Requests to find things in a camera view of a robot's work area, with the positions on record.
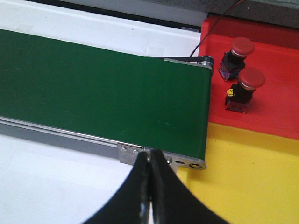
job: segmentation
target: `black wire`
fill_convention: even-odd
[[[229,10],[231,10],[232,8],[234,8],[235,6],[239,5],[240,3],[244,2],[245,0],[238,0],[236,3],[234,3],[233,5],[231,5],[230,7],[228,7],[224,13],[222,13],[217,21],[213,24],[213,26],[211,27],[211,29],[209,30],[209,32],[206,34],[206,36],[199,42],[199,44],[194,48],[194,50],[192,51],[192,53],[190,54],[190,57],[193,56],[194,52],[197,50],[197,48],[203,43],[203,41],[205,41],[205,39],[210,35],[210,33],[212,32],[212,30],[214,29],[214,27],[216,26],[216,24],[219,22],[219,20],[224,16],[224,14],[226,14]]]

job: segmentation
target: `black curved object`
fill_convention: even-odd
[[[83,224],[147,224],[150,199],[156,224],[227,224],[177,178],[160,150],[140,152],[115,195]]]

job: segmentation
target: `yellow surface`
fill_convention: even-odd
[[[299,141],[209,123],[208,168],[178,176],[233,224],[299,224]]]

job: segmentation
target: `red panel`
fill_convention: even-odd
[[[216,19],[209,17],[204,21],[202,37]],[[217,70],[224,52],[230,51],[231,41],[237,36],[254,41],[255,50],[245,59],[246,67],[259,69],[266,79],[254,92],[246,114],[225,110],[226,90],[237,81],[225,82]],[[298,30],[222,18],[201,45],[199,55],[215,59],[209,121],[299,140]]]

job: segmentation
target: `yellow panel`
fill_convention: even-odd
[[[209,123],[208,168],[178,176],[231,223],[299,224],[299,141]]]

